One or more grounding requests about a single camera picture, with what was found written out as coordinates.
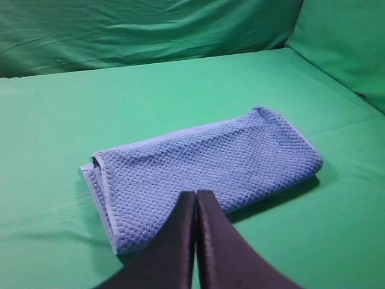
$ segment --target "mattress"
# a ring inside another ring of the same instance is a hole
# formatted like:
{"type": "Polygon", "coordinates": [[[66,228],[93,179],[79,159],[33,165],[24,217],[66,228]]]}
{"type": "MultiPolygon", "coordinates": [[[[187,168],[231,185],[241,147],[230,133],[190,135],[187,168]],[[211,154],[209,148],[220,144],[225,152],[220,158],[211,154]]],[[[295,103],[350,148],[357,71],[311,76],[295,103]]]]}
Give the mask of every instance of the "mattress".
{"type": "Polygon", "coordinates": [[[0,79],[0,287],[91,288],[129,260],[78,169],[92,152],[255,105],[293,123],[324,167],[233,213],[237,230],[303,287],[381,287],[385,117],[288,48],[0,79]]]}

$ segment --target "green pillow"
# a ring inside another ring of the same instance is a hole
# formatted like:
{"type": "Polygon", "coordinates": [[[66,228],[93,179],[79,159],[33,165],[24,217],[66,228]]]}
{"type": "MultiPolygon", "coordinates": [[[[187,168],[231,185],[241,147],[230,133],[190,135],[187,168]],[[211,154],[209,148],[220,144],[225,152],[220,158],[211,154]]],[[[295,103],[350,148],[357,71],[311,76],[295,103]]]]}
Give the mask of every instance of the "green pillow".
{"type": "Polygon", "coordinates": [[[385,112],[385,0],[305,0],[286,44],[385,112]]]}

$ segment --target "green sheet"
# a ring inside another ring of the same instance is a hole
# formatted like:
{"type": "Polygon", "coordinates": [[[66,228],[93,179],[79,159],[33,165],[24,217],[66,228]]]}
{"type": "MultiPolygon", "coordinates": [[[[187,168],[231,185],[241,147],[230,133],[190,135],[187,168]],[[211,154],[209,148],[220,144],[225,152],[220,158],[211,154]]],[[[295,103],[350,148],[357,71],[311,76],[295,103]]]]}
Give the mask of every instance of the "green sheet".
{"type": "Polygon", "coordinates": [[[384,0],[305,0],[287,44],[385,113],[384,18],[384,0]]]}
{"type": "Polygon", "coordinates": [[[92,152],[254,105],[325,164],[318,185],[233,214],[236,228],[305,288],[381,288],[385,117],[290,49],[0,79],[0,287],[91,288],[122,266],[78,169],[92,152]]]}
{"type": "Polygon", "coordinates": [[[2,0],[0,77],[283,46],[303,0],[2,0]]]}

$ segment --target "blue towel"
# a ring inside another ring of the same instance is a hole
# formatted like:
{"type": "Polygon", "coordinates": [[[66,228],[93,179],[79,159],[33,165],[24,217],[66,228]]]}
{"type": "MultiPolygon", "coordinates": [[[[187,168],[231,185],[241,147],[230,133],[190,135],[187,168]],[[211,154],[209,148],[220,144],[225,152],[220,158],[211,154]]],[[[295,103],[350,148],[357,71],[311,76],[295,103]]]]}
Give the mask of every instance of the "blue towel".
{"type": "Polygon", "coordinates": [[[265,107],[93,155],[82,168],[116,254],[145,246],[184,190],[212,190],[225,213],[288,188],[322,166],[315,148],[265,107]]]}

